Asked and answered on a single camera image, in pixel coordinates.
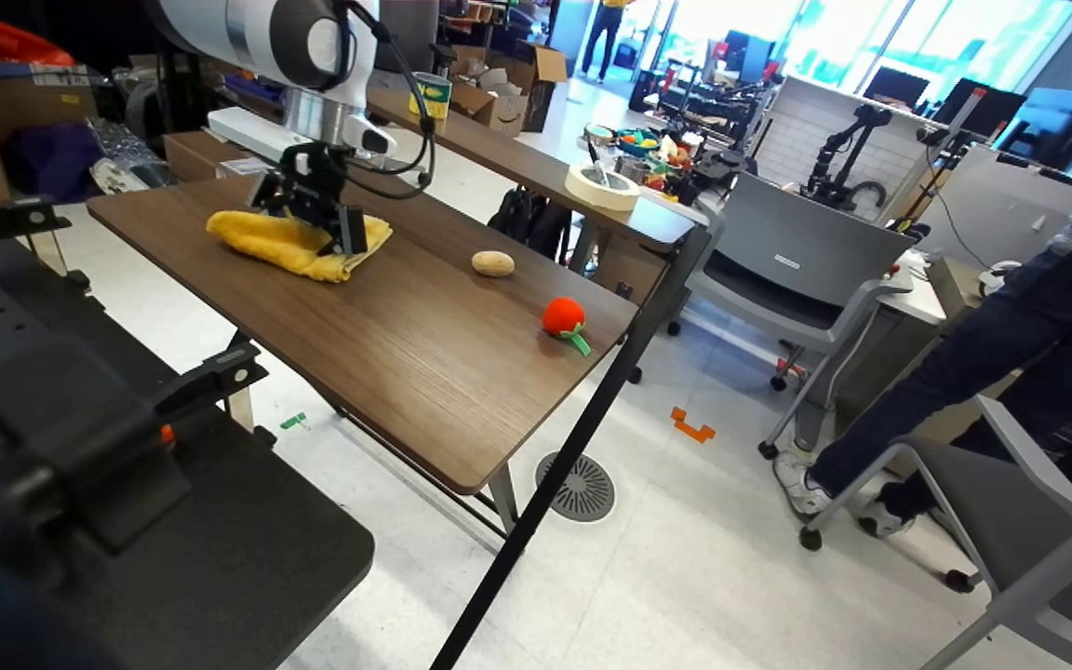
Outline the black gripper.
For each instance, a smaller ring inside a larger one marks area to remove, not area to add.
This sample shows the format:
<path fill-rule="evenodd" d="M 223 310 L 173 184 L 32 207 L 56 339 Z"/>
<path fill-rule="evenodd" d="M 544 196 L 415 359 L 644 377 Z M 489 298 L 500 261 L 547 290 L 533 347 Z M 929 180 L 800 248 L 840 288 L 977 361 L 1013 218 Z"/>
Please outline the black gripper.
<path fill-rule="evenodd" d="M 248 192 L 253 213 L 298 216 L 310 222 L 330 222 L 334 247 L 341 253 L 365 253 L 365 213 L 338 206 L 346 187 L 346 150 L 326 140 L 291 146 L 267 175 L 255 180 Z"/>

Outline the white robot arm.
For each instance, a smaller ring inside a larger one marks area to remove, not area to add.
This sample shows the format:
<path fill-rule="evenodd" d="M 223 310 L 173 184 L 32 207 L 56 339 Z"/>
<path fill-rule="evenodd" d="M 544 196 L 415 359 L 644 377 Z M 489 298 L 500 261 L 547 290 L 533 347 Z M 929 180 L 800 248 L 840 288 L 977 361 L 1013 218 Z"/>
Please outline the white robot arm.
<path fill-rule="evenodd" d="M 334 248 L 368 248 L 368 216 L 341 201 L 353 163 L 393 138 L 368 118 L 376 51 L 386 46 L 378 0 L 155 0 L 173 46 L 244 66 L 291 94 L 281 127 L 255 129 L 233 107 L 207 127 L 271 163 L 253 206 L 305 218 Z"/>

